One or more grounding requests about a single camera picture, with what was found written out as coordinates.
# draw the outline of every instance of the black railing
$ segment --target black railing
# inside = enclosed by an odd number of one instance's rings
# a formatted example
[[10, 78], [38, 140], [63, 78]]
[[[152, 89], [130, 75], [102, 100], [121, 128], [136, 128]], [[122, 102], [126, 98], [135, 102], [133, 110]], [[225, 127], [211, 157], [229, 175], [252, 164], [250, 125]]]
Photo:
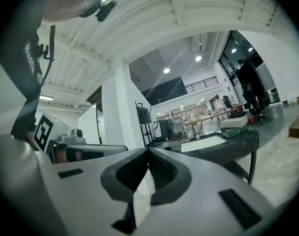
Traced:
[[186, 89], [187, 93], [191, 93], [191, 92], [196, 92], [196, 91], [199, 91], [202, 89], [212, 87], [217, 84], [219, 84], [218, 80], [217, 80], [216, 76], [214, 76], [214, 77], [208, 78], [206, 80], [202, 80], [202, 81], [198, 81], [196, 83], [189, 84], [189, 85], [185, 86], [185, 89]]

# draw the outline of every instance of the black vent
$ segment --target black vent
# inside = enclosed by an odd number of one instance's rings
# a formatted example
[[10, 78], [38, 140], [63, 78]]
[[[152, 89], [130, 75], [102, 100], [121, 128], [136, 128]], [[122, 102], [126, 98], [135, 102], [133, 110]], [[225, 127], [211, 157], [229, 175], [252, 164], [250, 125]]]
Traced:
[[261, 220], [235, 191], [231, 189], [225, 190], [219, 192], [219, 195], [244, 229], [252, 227]]
[[133, 193], [137, 190], [148, 170], [147, 155], [147, 153], [140, 154], [138, 157], [123, 165], [116, 172], [116, 177], [119, 182], [133, 191]]
[[149, 154], [149, 170], [154, 179], [156, 190], [172, 182], [177, 175], [177, 169], [173, 164], [154, 153]]
[[81, 169], [74, 169], [74, 170], [70, 170], [70, 171], [59, 172], [58, 175], [60, 178], [65, 178], [65, 177], [71, 177], [71, 176], [77, 175], [79, 173], [83, 173], [83, 171]]

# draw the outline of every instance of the cable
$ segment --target cable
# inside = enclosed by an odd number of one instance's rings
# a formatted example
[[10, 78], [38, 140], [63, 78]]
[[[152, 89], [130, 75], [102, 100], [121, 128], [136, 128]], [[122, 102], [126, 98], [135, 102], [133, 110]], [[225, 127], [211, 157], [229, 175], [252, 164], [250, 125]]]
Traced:
[[49, 64], [48, 68], [46, 71], [45, 76], [42, 79], [42, 82], [40, 84], [40, 89], [42, 88], [43, 84], [45, 83], [45, 80], [49, 74], [49, 71], [51, 69], [52, 62], [54, 61], [54, 54], [55, 54], [55, 33], [56, 33], [56, 26], [50, 26], [50, 39], [49, 39], [49, 51], [50, 51], [50, 59], [49, 59]]

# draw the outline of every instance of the shelf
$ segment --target shelf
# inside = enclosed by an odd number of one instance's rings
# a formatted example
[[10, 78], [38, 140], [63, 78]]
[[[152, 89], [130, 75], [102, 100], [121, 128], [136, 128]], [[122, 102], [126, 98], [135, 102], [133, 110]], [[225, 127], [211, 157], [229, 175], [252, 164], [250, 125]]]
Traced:
[[235, 161], [226, 164], [223, 167], [241, 179], [249, 177], [249, 174]]

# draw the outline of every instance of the glass window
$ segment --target glass window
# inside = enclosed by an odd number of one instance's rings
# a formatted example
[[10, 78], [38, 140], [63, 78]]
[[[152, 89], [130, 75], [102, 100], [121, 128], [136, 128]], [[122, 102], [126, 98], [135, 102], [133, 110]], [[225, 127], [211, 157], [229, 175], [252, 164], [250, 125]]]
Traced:
[[222, 55], [222, 57], [220, 58], [220, 61], [223, 65], [223, 68], [226, 70], [227, 75], [231, 76], [234, 73], [234, 71], [224, 55]]
[[238, 43], [242, 50], [246, 53], [247, 57], [250, 58], [256, 52], [256, 50], [250, 45], [248, 40], [244, 38], [239, 31], [232, 32], [232, 38]]
[[224, 53], [235, 69], [238, 69], [247, 58], [245, 52], [231, 39], [228, 40]]
[[257, 68], [257, 72], [266, 91], [275, 88], [274, 80], [265, 64], [262, 64], [259, 68]]

